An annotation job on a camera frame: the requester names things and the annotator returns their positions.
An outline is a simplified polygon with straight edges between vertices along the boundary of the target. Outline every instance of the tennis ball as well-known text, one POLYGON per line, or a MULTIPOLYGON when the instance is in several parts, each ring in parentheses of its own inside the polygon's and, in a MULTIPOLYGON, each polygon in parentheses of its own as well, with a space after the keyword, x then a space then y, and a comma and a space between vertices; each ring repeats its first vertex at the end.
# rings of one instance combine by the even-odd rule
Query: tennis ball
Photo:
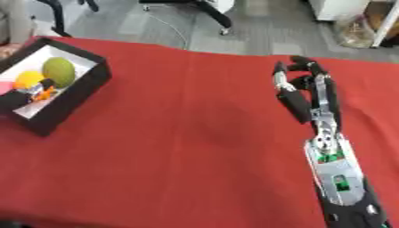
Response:
POLYGON ((36 85, 43 79, 45 79, 45 77, 40 72, 25 71, 18 75, 13 87, 16 89, 30 88, 31 86, 36 85))
POLYGON ((62 57, 53 57, 46 61, 43 74, 46 78, 52 79, 57 88, 70 86, 76 78, 75 67, 62 57))

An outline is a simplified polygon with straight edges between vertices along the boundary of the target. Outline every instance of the pink object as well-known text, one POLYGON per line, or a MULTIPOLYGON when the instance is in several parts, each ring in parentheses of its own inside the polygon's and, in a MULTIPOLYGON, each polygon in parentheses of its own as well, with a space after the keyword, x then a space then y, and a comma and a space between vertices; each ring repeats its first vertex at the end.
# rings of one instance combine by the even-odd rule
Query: pink object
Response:
POLYGON ((0 95, 3 95, 12 90, 13 82, 0 82, 0 95))

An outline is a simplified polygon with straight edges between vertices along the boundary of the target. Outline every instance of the black tray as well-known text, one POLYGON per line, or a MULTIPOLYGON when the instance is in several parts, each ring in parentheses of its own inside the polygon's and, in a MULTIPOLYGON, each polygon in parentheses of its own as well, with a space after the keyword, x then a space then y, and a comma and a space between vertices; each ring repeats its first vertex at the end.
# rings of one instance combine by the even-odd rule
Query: black tray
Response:
POLYGON ((27 117, 26 115, 21 115, 18 110, 9 113, 12 118, 16 119, 36 134, 47 136, 64 121, 75 108, 103 86, 111 78, 111 74, 105 58, 49 38, 39 38, 32 45, 24 47, 12 57, 0 61, 0 74, 3 74, 13 67, 17 68, 17 64, 19 64, 19 69, 23 68, 22 61, 39 50, 43 51, 44 49, 42 48, 47 48, 47 50, 51 48, 57 53, 66 52, 77 58, 83 58, 91 62, 91 65, 87 67, 87 71, 85 71, 74 84, 66 88, 46 105, 42 105, 42 108, 37 111, 36 114, 27 117))

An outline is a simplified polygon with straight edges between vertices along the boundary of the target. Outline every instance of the robotic hand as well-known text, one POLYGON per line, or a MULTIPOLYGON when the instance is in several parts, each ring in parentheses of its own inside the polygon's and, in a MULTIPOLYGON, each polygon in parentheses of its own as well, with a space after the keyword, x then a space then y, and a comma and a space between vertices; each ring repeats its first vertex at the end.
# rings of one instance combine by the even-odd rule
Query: robotic hand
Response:
POLYGON ((44 79, 36 85, 26 89, 12 89, 0 95, 0 113, 17 110, 29 103, 48 99, 54 92, 54 82, 44 79))
POLYGON ((350 142, 341 134, 336 86, 316 61, 292 56, 293 65, 275 65, 277 98, 301 123, 311 122, 315 137, 305 154, 324 220, 329 228, 391 228, 387 215, 364 176, 350 142), (287 80, 288 71, 310 75, 287 80), (311 102, 299 90, 310 92, 311 102))

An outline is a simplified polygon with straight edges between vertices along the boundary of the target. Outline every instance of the plastic bag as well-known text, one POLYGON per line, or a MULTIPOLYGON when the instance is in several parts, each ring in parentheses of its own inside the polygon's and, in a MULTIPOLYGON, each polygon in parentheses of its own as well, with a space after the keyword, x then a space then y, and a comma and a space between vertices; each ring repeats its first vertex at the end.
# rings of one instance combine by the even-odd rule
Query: plastic bag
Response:
POLYGON ((374 42, 375 33, 363 16, 337 20, 334 26, 340 45, 353 48, 369 48, 374 42))

